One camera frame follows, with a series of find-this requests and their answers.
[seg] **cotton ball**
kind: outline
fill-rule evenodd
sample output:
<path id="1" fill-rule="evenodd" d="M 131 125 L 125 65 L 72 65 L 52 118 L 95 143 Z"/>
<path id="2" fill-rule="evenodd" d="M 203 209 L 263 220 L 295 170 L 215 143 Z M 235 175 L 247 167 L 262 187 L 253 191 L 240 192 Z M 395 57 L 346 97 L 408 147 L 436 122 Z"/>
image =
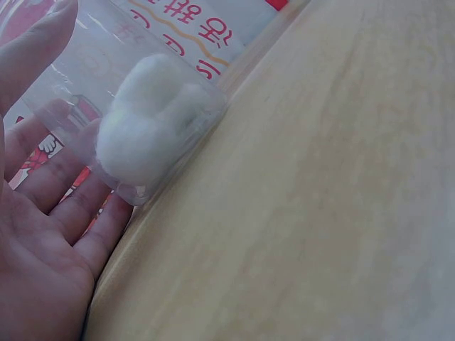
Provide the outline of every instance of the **cotton ball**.
<path id="1" fill-rule="evenodd" d="M 117 111 L 126 102 L 137 114 L 147 116 L 164 109 L 177 96 L 184 83 L 182 72 L 164 54 L 154 54 L 140 60 L 120 85 L 111 110 Z"/>
<path id="2" fill-rule="evenodd" d="M 210 103 L 210 96 L 200 85 L 187 84 L 165 110 L 157 115 L 157 119 L 171 124 L 177 134 L 181 134 L 197 116 L 208 110 Z"/>
<path id="3" fill-rule="evenodd" d="M 147 185 L 161 177 L 178 150 L 175 129 L 128 107 L 110 112 L 98 133 L 97 160 L 107 174 L 127 185 Z"/>
<path id="4" fill-rule="evenodd" d="M 167 62 L 143 62 L 120 87 L 112 109 L 102 119 L 96 145 L 97 160 L 105 172 L 136 186 L 159 179 L 182 156 L 184 143 L 193 133 L 191 124 L 210 104 L 200 85 L 178 85 L 176 92 L 168 73 L 156 70 Z"/>

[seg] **wooden table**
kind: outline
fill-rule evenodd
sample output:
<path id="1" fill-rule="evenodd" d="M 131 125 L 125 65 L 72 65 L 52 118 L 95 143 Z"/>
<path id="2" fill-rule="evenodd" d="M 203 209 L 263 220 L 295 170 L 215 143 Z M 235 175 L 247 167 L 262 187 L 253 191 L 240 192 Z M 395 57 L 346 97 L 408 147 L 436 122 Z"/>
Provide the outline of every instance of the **wooden table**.
<path id="1" fill-rule="evenodd" d="M 313 0 L 135 217 L 86 340 L 454 340 L 455 1 Z"/>

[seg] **fingernail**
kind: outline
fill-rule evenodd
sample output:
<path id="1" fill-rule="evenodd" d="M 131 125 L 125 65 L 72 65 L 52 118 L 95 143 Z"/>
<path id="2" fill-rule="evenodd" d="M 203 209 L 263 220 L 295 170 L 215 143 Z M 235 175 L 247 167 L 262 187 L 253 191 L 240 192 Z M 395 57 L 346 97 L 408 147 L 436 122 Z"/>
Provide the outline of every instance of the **fingernail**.
<path id="1" fill-rule="evenodd" d="M 49 8 L 48 14 L 58 13 L 62 11 L 66 9 L 69 5 L 71 5 L 71 3 L 73 3 L 74 1 L 76 0 L 58 0 Z"/>

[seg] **clear plastic container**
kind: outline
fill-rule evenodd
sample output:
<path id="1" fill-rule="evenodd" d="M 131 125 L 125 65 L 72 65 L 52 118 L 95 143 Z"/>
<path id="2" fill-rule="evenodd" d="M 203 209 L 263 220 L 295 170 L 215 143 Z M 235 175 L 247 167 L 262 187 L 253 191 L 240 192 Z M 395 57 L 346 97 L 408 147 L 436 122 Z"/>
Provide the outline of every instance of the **clear plastic container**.
<path id="1" fill-rule="evenodd" d="M 226 106 L 219 89 L 108 0 L 79 0 L 67 48 L 23 100 L 133 205 L 184 167 Z"/>

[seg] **hand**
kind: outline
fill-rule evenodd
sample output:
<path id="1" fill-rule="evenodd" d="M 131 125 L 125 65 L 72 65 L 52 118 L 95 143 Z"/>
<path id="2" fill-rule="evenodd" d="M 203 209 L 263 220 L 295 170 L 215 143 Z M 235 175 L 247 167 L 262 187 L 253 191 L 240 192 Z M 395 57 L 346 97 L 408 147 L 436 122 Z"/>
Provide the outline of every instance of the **hand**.
<path id="1" fill-rule="evenodd" d="M 0 114 L 52 63 L 73 32 L 77 0 L 0 49 Z M 0 127 L 0 340 L 76 340 L 95 282 L 132 207 L 95 175 L 60 202 L 83 168 L 64 148 L 15 190 L 8 185 L 48 131 L 35 117 Z"/>

